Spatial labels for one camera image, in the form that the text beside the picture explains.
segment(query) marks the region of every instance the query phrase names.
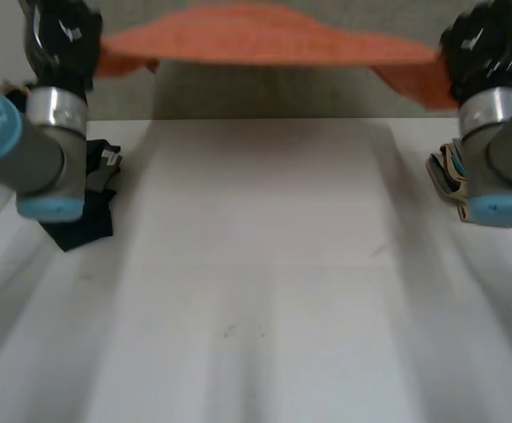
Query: black cloth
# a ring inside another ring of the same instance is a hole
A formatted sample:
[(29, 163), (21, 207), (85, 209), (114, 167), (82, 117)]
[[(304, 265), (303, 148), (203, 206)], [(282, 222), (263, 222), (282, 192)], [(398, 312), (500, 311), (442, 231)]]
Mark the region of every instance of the black cloth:
[[(101, 172), (103, 175), (101, 180), (104, 182), (102, 187), (94, 186), (93, 190), (85, 189), (85, 205), (80, 220), (56, 224), (41, 223), (44, 230), (63, 251), (70, 251), (90, 242), (113, 236), (113, 221), (108, 204), (115, 197), (116, 191), (106, 187), (112, 177), (121, 171), (122, 157), (118, 154), (119, 151), (121, 151), (120, 147), (111, 145), (104, 139), (88, 141), (86, 175), (89, 177)], [(116, 154), (116, 165), (107, 166), (108, 158), (112, 158), (113, 154)]]

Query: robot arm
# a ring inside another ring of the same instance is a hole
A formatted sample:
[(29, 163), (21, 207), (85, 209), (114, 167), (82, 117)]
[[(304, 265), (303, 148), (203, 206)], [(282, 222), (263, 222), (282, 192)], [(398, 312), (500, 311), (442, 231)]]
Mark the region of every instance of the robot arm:
[(0, 183), (19, 214), (40, 222), (81, 217), (85, 92), (93, 87), (102, 19), (81, 0), (27, 0), (26, 56), (37, 87), (21, 114), (0, 95)]
[(460, 103), (457, 147), (471, 214), (512, 226), (512, 0), (460, 16), (442, 36), (442, 52)]

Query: silver metal ring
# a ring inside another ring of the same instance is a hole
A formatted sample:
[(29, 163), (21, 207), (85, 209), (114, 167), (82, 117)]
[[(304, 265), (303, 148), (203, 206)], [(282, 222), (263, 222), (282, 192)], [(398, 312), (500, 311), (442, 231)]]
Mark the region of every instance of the silver metal ring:
[(32, 90), (26, 104), (26, 116), (35, 125), (74, 130), (85, 137), (87, 105), (77, 95), (53, 86)]
[(482, 126), (507, 122), (512, 117), (512, 88), (494, 88), (475, 95), (459, 109), (464, 137)]

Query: orange towel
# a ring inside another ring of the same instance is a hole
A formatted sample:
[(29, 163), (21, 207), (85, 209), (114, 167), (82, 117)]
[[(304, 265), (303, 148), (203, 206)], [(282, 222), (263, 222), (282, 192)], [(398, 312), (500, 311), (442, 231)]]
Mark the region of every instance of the orange towel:
[(120, 77), (160, 59), (259, 65), (368, 66), (397, 93), (451, 109), (437, 52), (414, 41), (323, 25), (285, 6), (197, 6), (102, 42), (98, 77)]

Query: white table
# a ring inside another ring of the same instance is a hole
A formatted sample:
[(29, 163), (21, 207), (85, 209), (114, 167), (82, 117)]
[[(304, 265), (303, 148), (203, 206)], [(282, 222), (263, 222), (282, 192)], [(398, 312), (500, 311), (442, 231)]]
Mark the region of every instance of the white table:
[(424, 169), (456, 131), (92, 123), (115, 237), (0, 215), (0, 423), (512, 422), (512, 230)]

